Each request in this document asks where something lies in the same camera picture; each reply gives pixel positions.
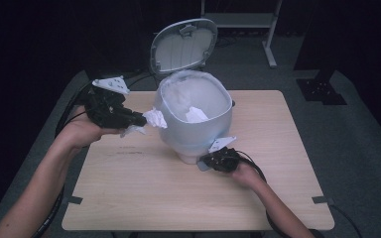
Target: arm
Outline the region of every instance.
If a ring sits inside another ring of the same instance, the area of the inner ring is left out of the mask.
[[[302,221],[249,165],[240,163],[231,176],[243,185],[247,185],[258,195],[271,219],[284,233],[294,238],[314,237]]]
[[[80,107],[75,113],[83,110]],[[98,127],[85,114],[69,122],[55,138],[26,189],[0,221],[0,237],[31,237],[49,215],[73,157],[102,135],[119,132]]]

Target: gray floor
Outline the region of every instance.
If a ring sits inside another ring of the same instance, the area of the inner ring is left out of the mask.
[[[283,92],[292,112],[319,184],[358,226],[363,237],[381,237],[381,128],[359,98],[355,87],[340,72],[331,78],[335,90],[347,102],[344,106],[323,106],[306,102],[296,84],[297,78],[314,77],[317,71],[293,71],[303,38],[276,37],[272,51],[278,67],[270,69],[261,49],[260,38],[239,38],[234,45],[215,49],[205,71],[221,80],[227,89],[275,89]],[[87,81],[79,72],[66,87],[48,122],[22,165],[0,205],[0,218],[26,186],[34,169],[51,144],[54,128],[67,101]],[[156,90],[149,77],[131,90]],[[66,181],[71,194],[86,151],[74,161]],[[52,237],[112,237],[103,231],[67,232],[61,227],[64,204],[51,227]],[[357,237],[349,222],[331,210],[335,227],[322,231],[325,237]],[[128,237],[129,232],[117,233]],[[141,233],[139,237],[191,237],[189,233]],[[249,237],[249,233],[198,233],[196,237]],[[277,237],[266,232],[265,237]]]

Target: black cable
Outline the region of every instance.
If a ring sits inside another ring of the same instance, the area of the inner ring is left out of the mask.
[[[336,211],[338,211],[342,216],[345,217],[345,219],[348,220],[348,222],[352,225],[352,227],[355,229],[355,232],[357,233],[358,237],[362,238],[363,236],[361,235],[361,232],[360,230],[358,229],[358,227],[355,225],[354,221],[344,212],[342,211],[341,209],[339,209],[337,206],[331,204],[331,205],[328,205],[329,207],[335,209]]]
[[[69,122],[71,122],[71,121],[72,121],[73,119],[75,119],[76,117],[78,117],[78,116],[80,116],[80,115],[82,115],[82,114],[84,114],[84,113],[87,113],[88,111],[90,111],[90,110],[83,111],[83,112],[81,112],[81,113],[78,113],[78,114],[72,116],[69,120],[67,120],[67,121],[64,123],[63,127],[65,127]]]
[[[124,72],[123,77],[125,80],[128,80],[128,79],[131,79],[133,77],[140,75],[141,73],[143,73],[146,70],[148,70],[148,69],[147,68],[139,68],[133,72]]]
[[[153,74],[153,78],[154,78],[154,82],[156,83],[156,88],[159,88],[160,82],[162,82],[163,80],[156,78],[155,74]]]
[[[226,13],[228,11],[228,9],[231,6],[231,3],[233,3],[233,0],[228,1],[228,5],[224,8],[224,13]]]
[[[141,80],[143,80],[143,79],[145,79],[145,78],[147,78],[147,77],[151,77],[151,76],[154,77],[154,75],[155,75],[154,73],[150,73],[150,74],[148,74],[148,75],[145,75],[145,76],[142,76],[142,77],[140,77],[140,78],[137,78],[137,79],[135,79],[131,84],[128,85],[128,88],[131,88],[135,83],[137,83],[137,82],[139,82],[139,81],[141,81]]]
[[[218,6],[219,6],[219,3],[221,2],[221,0],[218,0],[217,1],[217,4],[216,4],[216,6],[215,6],[215,10],[214,10],[214,12],[217,12],[218,11]]]
[[[237,39],[235,37],[229,37],[229,38],[219,37],[219,38],[217,38],[217,41],[215,43],[215,47],[216,48],[226,48],[226,47],[229,47],[229,46],[234,45],[236,43],[237,43]]]
[[[61,132],[61,130],[64,128],[66,125],[66,120],[67,117],[69,116],[70,112],[72,111],[73,106],[77,102],[78,98],[81,96],[81,93],[83,90],[88,87],[91,84],[91,81],[89,81],[86,85],[84,85],[79,91],[77,91],[73,97],[69,100],[67,103],[66,108],[64,109],[64,112],[57,124],[57,128],[55,129],[55,138],[58,136],[58,134]]]
[[[255,164],[255,162],[252,160],[252,158],[250,158],[249,155],[247,155],[246,153],[242,152],[242,151],[236,151],[238,154],[242,154],[244,156],[246,156],[247,159],[245,158],[242,158],[240,157],[239,158],[239,161],[240,162],[243,162],[243,163],[246,163],[248,164],[249,166],[251,166],[253,169],[255,169],[255,171],[259,174],[259,176],[261,177],[261,179],[264,181],[264,182],[267,182],[266,178],[265,178],[265,175],[262,173],[261,169]],[[271,219],[270,215],[268,214],[268,211],[265,211],[266,212],[266,215],[267,215],[267,220],[269,222],[269,224],[271,225],[272,229],[277,232],[281,237],[283,238],[291,238],[290,236],[288,236],[286,233],[284,233],[275,223],[274,221]],[[316,237],[316,238],[323,238],[323,235],[318,232],[317,230],[314,230],[314,229],[310,229],[311,233]]]
[[[45,234],[46,230],[48,230],[49,226],[54,221],[55,216],[57,215],[61,207],[63,198],[64,198],[64,186],[60,194],[58,195],[57,200],[55,201],[55,204],[52,207],[52,210],[49,213],[48,217],[46,218],[45,222],[43,222],[42,226],[36,231],[36,233],[32,236],[32,238],[39,238],[39,237],[42,237],[43,234]]]

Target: black bracket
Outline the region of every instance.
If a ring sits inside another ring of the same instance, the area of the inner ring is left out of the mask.
[[[346,105],[341,94],[329,83],[334,69],[321,69],[315,78],[296,79],[306,101],[321,101],[323,105]]]

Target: cable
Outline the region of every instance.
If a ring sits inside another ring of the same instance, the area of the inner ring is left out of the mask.
[[[255,162],[253,162],[252,158],[250,158],[249,155],[247,155],[246,153],[242,152],[242,151],[236,151],[237,153],[239,154],[243,154],[247,159],[249,159],[253,164],[255,164]]]
[[[217,41],[215,43],[216,48],[226,48],[231,45],[234,45],[237,43],[237,39],[235,37],[230,37],[230,38],[225,38],[225,37],[220,37],[217,38]]]
[[[86,85],[84,85],[79,91],[77,91],[73,97],[69,100],[69,102],[67,103],[67,106],[66,108],[64,109],[64,112],[61,116],[61,119],[59,120],[58,124],[57,124],[57,128],[55,129],[55,138],[57,137],[57,135],[61,132],[61,130],[64,128],[64,126],[66,125],[66,120],[67,120],[67,117],[69,116],[75,102],[78,100],[78,98],[80,97],[82,91],[88,87],[89,85],[91,84],[91,81],[89,81]]]
[[[228,1],[228,5],[224,8],[224,13],[226,13],[228,11],[228,9],[231,6],[231,3],[233,3],[233,0]]]
[[[65,127],[65,126],[67,125],[67,123],[71,122],[71,121],[72,121],[73,119],[75,119],[76,117],[78,117],[78,116],[80,116],[80,115],[82,115],[82,114],[84,114],[84,113],[87,113],[87,112],[90,111],[90,110],[86,110],[86,111],[83,111],[83,112],[81,112],[81,113],[78,113],[78,114],[74,115],[73,117],[71,117],[69,120],[67,120],[67,121],[64,123],[63,127]]]
[[[348,220],[348,222],[352,225],[352,227],[355,229],[355,232],[357,233],[358,237],[362,238],[363,236],[361,235],[361,232],[360,230],[358,229],[358,227],[355,225],[354,221],[344,212],[342,211],[341,209],[339,209],[337,206],[333,205],[333,204],[329,204],[328,205],[329,207],[335,209],[336,211],[338,211],[343,217],[345,217],[345,219]]]
[[[154,78],[154,81],[156,82],[156,87],[159,88],[160,82],[162,82],[163,80],[156,78],[155,74],[153,74],[153,78]]]
[[[218,0],[217,1],[217,4],[216,4],[216,6],[215,6],[215,10],[214,10],[214,12],[217,12],[218,11],[218,6],[219,6],[219,3],[221,2],[221,0]]]
[[[131,88],[135,83],[137,83],[137,82],[139,82],[139,81],[141,81],[141,80],[143,80],[143,79],[145,79],[145,78],[147,78],[147,77],[150,77],[150,76],[153,76],[153,77],[154,77],[154,75],[155,75],[154,73],[151,73],[151,72],[150,72],[149,75],[145,75],[145,76],[142,76],[142,77],[140,77],[140,78],[138,78],[138,79],[135,79],[135,81],[133,81],[131,84],[128,85],[128,88]],[[156,81],[156,86],[158,87],[158,84],[157,84],[157,78],[154,77],[154,79],[155,79],[155,81]]]
[[[42,226],[36,231],[36,233],[32,236],[32,238],[39,238],[42,237],[43,234],[48,230],[49,226],[52,224],[52,222],[55,219],[55,216],[57,215],[59,208],[61,207],[62,200],[64,198],[64,186],[58,195],[57,200],[55,201],[54,206],[52,207],[51,212],[48,215],[48,218],[46,218],[45,222],[43,222]]]

